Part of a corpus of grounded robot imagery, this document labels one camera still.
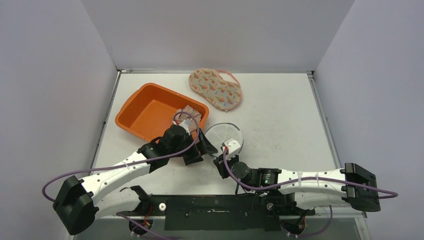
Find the orange bin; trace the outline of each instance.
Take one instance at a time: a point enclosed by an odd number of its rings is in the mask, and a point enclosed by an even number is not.
[[[116,115],[116,125],[148,142],[161,137],[172,125],[178,109],[187,105],[201,113],[202,128],[209,115],[209,108],[194,99],[155,83],[144,84],[134,92]]]

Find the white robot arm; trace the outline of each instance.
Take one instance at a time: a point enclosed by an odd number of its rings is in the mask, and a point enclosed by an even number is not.
[[[169,130],[165,132],[158,143],[156,141],[147,143],[128,158],[116,164],[116,166],[125,165],[125,167],[95,173],[80,179],[71,176],[64,181],[53,208],[71,235],[82,232],[95,219],[104,216],[115,215],[123,211],[145,213],[146,205],[151,204],[150,196],[140,186],[124,188],[120,192],[113,191],[132,179],[165,166],[169,160],[169,158],[164,158],[147,162],[148,159],[174,153],[193,141],[187,131],[182,130],[179,126],[172,126]],[[192,151],[187,151],[182,155],[186,165],[202,161],[201,155],[203,154],[217,152],[213,146],[210,146],[202,133],[201,141],[194,146]],[[245,163],[239,161],[238,153],[241,146],[234,139],[231,138],[224,142],[223,148],[224,154],[214,160],[221,177],[231,176],[243,188],[255,190],[256,194],[266,193],[277,197],[290,195],[292,205],[301,210],[328,205],[351,205],[354,209],[367,212],[380,210],[376,191],[351,188],[343,183],[343,181],[353,181],[367,187],[376,187],[375,176],[357,165],[323,172],[289,171],[275,168],[255,169],[249,168]]]

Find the red wire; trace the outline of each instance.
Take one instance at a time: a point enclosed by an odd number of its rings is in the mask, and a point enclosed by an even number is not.
[[[150,214],[152,214],[152,212],[153,212],[153,206],[152,206],[152,205],[150,205],[150,211],[148,212],[148,214],[147,214],[147,215],[144,215],[144,224],[147,224],[147,220],[146,220],[146,218],[147,218],[148,216],[150,216]]]

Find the fabric eye mask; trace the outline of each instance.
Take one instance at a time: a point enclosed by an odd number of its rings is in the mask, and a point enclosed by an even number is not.
[[[224,80],[219,73],[229,75],[234,82]],[[190,88],[202,95],[222,111],[234,109],[242,100],[242,89],[237,79],[228,71],[202,68],[188,77]]]

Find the white wall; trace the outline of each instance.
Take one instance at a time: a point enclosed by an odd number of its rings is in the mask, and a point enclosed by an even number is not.
[[[369,213],[374,240],[423,239],[424,1],[356,0],[315,72],[340,160],[399,193]]]
[[[79,0],[1,1],[0,239],[62,238],[41,188],[90,166],[116,74]]]
[[[120,69],[306,71],[354,0],[81,0]]]

